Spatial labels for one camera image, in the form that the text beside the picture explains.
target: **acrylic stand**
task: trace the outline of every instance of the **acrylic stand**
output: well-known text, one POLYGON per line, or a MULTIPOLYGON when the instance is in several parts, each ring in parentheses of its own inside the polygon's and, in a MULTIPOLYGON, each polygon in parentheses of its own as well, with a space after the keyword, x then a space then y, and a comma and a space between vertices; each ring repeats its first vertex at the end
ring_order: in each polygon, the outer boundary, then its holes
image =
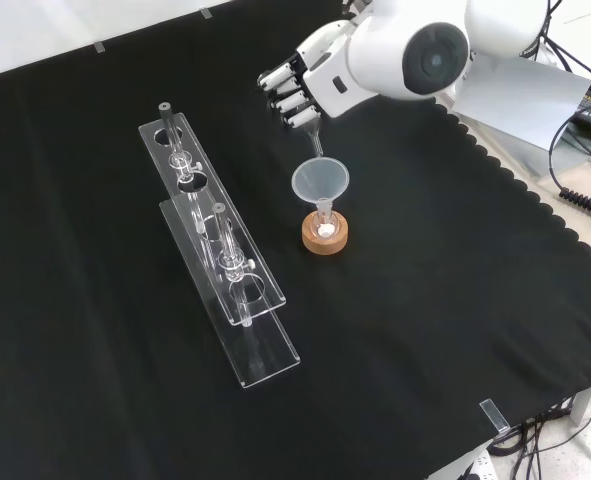
POLYGON ((277 282, 183 114, 140 134, 171 196, 160 207, 240 384, 248 388, 300 361, 275 309, 277 282))

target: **scalloped edge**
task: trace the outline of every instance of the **scalloped edge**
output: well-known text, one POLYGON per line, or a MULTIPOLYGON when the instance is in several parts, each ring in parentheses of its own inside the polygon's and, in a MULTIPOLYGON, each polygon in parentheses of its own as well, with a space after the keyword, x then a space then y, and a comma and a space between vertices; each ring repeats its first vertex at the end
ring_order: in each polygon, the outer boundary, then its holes
POLYGON ((573 230, 572 228, 569 228, 566 225, 566 220, 564 220, 563 217, 553 213, 554 209, 553 209, 552 205, 544 202, 542 200, 541 196, 537 192, 534 192, 531 189, 529 189, 528 184, 526 182, 524 182, 523 180, 516 179, 515 173, 511 169, 504 167, 499 158, 490 156, 488 154, 488 150, 486 149, 486 147, 484 147, 483 145, 480 145, 477 137, 475 135, 473 135, 472 133, 470 133, 471 128, 468 125, 462 123, 456 115, 454 115, 451 111, 449 111, 448 107, 446 107, 445 105, 442 105, 441 103, 438 103, 436 99, 435 99, 435 102, 433 103, 433 106, 441 114, 446 115, 446 117, 448 117, 448 121, 450 123, 456 124, 459 129, 464 131, 466 140, 468 143, 473 145, 473 147, 474 147, 473 150, 475 151, 475 153, 479 153, 483 157, 485 157, 484 161, 490 161, 490 163, 500 171, 500 175, 502 177, 505 177, 508 180, 511 180, 512 182, 515 182, 516 184, 519 184, 519 189, 522 192, 524 192, 528 197, 532 198, 533 203, 535 203, 539 208, 546 211, 547 216, 551 217, 552 223, 556 228, 560 228, 560 230, 563 232, 564 235, 566 235, 568 237, 573 237, 572 240, 578 244, 579 249, 584 254, 587 254, 590 257, 589 260, 591 261, 591 246, 588 243, 583 242, 579 239, 579 234, 575 230, 573 230))

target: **round wooden holder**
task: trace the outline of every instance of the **round wooden holder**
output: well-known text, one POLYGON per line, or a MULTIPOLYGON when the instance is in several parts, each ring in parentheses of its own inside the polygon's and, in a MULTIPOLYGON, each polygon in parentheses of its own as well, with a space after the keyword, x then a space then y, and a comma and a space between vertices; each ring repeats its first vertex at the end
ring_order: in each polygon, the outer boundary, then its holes
POLYGON ((312 212, 308 215, 302 223, 302 240, 304 246, 316 255, 333 255, 339 252, 346 246, 348 241, 348 222, 346 219, 335 210, 333 214, 337 217, 339 222, 339 232, 330 238, 321 238, 313 233, 313 218, 317 212, 312 212))

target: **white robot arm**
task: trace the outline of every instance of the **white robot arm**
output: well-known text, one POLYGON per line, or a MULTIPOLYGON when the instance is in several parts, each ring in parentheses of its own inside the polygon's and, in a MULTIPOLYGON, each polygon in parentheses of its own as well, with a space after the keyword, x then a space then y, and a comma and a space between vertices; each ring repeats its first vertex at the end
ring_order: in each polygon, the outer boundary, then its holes
POLYGON ((308 37, 258 85, 290 127, 338 117, 376 95, 421 100, 453 85, 471 51, 517 57, 537 40, 548 0, 373 0, 308 37))

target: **black tablecloth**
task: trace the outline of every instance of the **black tablecloth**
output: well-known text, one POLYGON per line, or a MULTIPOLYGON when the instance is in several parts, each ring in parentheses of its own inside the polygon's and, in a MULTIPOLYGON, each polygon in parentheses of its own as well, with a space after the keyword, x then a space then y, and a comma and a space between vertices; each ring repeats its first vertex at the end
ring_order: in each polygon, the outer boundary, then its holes
POLYGON ((338 3, 238 0, 0 76, 0 479, 419 480, 496 433, 480 401, 515 424, 591 385, 590 249, 432 102, 325 127, 349 244, 301 246, 310 144, 254 85, 338 3), (249 391, 158 208, 161 101, 287 297, 302 363, 249 391))

